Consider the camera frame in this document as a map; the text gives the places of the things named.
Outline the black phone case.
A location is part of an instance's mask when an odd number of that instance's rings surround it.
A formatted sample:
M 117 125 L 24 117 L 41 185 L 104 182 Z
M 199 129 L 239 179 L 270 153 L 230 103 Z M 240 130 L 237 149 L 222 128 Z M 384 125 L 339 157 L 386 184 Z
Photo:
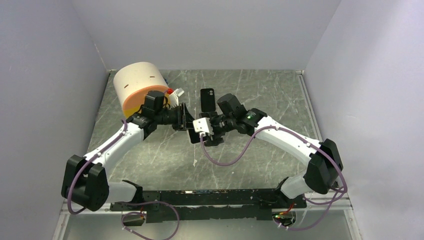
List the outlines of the black phone case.
M 200 106 L 202 113 L 216 111 L 215 91 L 213 88 L 202 88 L 200 90 Z

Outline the white cylindrical drawer box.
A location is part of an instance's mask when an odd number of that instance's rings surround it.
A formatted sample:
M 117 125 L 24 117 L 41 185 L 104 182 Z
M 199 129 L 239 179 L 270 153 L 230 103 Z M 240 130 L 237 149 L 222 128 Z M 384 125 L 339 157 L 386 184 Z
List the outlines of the white cylindrical drawer box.
M 169 89 L 159 69 L 150 62 L 136 62 L 121 68 L 113 78 L 113 86 L 125 118 L 139 110 L 150 91 L 165 93 Z

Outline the black phone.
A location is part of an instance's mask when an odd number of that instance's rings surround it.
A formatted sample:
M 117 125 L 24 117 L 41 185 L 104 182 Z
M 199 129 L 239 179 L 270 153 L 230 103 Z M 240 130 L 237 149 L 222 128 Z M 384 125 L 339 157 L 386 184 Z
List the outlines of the black phone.
M 191 144 L 197 144 L 201 141 L 199 134 L 194 129 L 188 129 L 187 133 Z

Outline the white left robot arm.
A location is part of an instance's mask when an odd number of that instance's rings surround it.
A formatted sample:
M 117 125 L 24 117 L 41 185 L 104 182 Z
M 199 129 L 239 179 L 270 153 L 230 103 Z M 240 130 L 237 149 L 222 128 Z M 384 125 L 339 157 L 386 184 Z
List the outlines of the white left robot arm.
M 137 210 L 145 202 L 143 187 L 129 180 L 109 182 L 108 176 L 118 161 L 144 141 L 160 125 L 175 131 L 192 131 L 193 117 L 179 98 L 182 88 L 173 92 L 152 90 L 136 111 L 102 145 L 84 156 L 71 156 L 65 166 L 61 195 L 72 215 L 83 210 L 97 211 L 107 203 L 122 203 Z

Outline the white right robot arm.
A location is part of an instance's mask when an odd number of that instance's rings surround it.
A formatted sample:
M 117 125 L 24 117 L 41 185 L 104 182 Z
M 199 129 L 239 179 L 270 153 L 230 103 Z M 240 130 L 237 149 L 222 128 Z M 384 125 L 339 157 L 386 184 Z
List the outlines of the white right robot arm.
M 309 192 L 325 195 L 340 177 L 343 164 L 334 141 L 319 141 L 301 135 L 257 108 L 246 109 L 232 93 L 216 100 L 213 89 L 202 89 L 200 105 L 199 118 L 193 121 L 193 125 L 203 150 L 222 144 L 223 136 L 231 131 L 250 137 L 240 155 L 231 162 L 218 162 L 206 153 L 205 156 L 214 164 L 221 167 L 235 164 L 251 142 L 259 139 L 291 154 L 306 166 L 303 173 L 288 177 L 277 188 L 274 196 L 278 206 L 286 208 L 296 197 Z

